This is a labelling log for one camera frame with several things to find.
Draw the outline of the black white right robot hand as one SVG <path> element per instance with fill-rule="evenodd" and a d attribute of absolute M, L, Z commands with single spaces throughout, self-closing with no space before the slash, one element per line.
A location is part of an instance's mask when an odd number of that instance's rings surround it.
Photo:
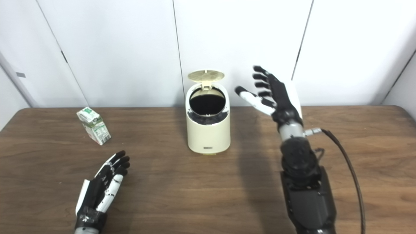
<path fill-rule="evenodd" d="M 256 110 L 272 117 L 278 127 L 290 123 L 303 126 L 301 111 L 290 100 L 288 86 L 261 66 L 254 66 L 253 69 L 254 85 L 265 90 L 254 94 L 242 86 L 236 86 L 235 93 Z"/>

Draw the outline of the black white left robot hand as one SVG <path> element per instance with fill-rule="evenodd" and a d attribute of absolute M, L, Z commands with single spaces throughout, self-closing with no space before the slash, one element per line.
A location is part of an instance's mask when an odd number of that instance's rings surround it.
<path fill-rule="evenodd" d="M 102 233 L 108 219 L 107 212 L 129 167 L 130 157 L 122 150 L 105 161 L 93 179 L 83 181 L 75 208 L 76 234 Z"/>

